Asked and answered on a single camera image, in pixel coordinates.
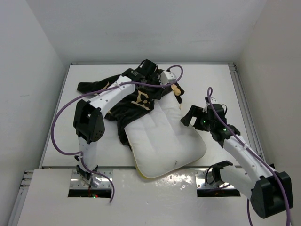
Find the black pillowcase with beige pattern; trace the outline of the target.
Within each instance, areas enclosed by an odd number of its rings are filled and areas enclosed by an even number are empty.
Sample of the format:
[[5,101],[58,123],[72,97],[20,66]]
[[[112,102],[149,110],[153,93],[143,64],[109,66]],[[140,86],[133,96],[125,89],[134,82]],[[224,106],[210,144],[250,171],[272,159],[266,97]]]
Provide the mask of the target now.
[[[142,72],[142,70],[138,68],[136,70],[129,68],[123,74],[130,75],[131,71],[133,71],[133,73]],[[163,72],[166,71],[163,71],[162,69],[157,69],[151,75],[145,76],[142,73],[143,76],[138,81],[151,85],[159,85],[159,79],[161,78],[161,73]],[[96,82],[80,82],[78,84],[77,91],[81,94],[87,94],[97,90],[107,89],[110,85],[113,84],[113,82],[116,82],[120,76],[121,75],[114,75],[104,80]],[[121,101],[115,104],[106,115],[102,113],[102,116],[105,116],[105,119],[109,121],[117,122],[118,137],[121,143],[130,147],[125,132],[125,127],[131,122],[150,113],[154,109],[155,100],[160,100],[163,96],[169,94],[172,91],[172,89],[174,89],[174,95],[177,101],[181,103],[181,95],[184,94],[184,90],[178,85],[178,83],[176,83],[172,87],[167,88],[151,88],[142,85],[137,85],[134,93],[124,97]],[[91,109],[91,111],[93,112],[93,108],[96,109],[96,107],[88,107],[87,104],[84,104],[83,100],[79,101],[76,106],[73,126],[76,130],[76,134],[79,137],[84,138],[85,140],[87,136],[92,135],[91,131],[94,128],[92,128],[92,124],[91,126],[88,126],[90,121],[90,119],[88,119],[89,117],[86,120],[84,120],[83,116],[81,116],[80,118],[79,113],[81,113],[81,115],[82,113],[87,113],[86,116],[88,116],[88,113],[90,113],[90,111],[88,110]]]

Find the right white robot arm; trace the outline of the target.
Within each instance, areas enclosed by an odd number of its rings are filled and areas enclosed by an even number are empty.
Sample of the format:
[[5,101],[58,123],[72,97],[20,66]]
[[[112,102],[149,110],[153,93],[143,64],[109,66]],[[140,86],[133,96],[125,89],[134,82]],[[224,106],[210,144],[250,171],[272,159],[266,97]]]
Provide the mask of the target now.
[[230,161],[222,161],[211,166],[214,183],[226,182],[247,197],[255,213],[262,219],[287,212],[293,207],[292,181],[286,172],[278,172],[269,166],[247,145],[240,131],[227,123],[226,110],[221,104],[208,104],[205,108],[192,105],[181,118],[184,126],[210,132],[212,139],[230,153],[244,169],[243,173]]

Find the white pillow with yellow edge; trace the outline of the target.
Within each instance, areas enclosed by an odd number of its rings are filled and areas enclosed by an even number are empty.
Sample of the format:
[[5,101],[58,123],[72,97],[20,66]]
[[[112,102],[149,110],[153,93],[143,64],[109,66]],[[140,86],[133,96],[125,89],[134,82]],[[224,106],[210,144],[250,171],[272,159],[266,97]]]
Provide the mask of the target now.
[[180,104],[169,93],[155,101],[150,113],[125,127],[136,167],[145,178],[160,177],[205,155],[202,137],[180,120]]

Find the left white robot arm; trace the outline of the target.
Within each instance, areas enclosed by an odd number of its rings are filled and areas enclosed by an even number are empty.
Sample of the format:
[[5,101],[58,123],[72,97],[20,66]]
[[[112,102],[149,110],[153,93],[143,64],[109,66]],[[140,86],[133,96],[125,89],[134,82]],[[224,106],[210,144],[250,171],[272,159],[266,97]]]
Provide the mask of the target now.
[[76,105],[73,126],[79,139],[80,154],[77,172],[90,182],[92,173],[98,170],[96,163],[97,142],[104,135],[104,117],[116,104],[137,91],[136,84],[160,85],[158,66],[150,60],[144,60],[137,68],[126,69],[122,74],[111,77],[107,87],[98,87],[96,96],[88,101],[80,100]]

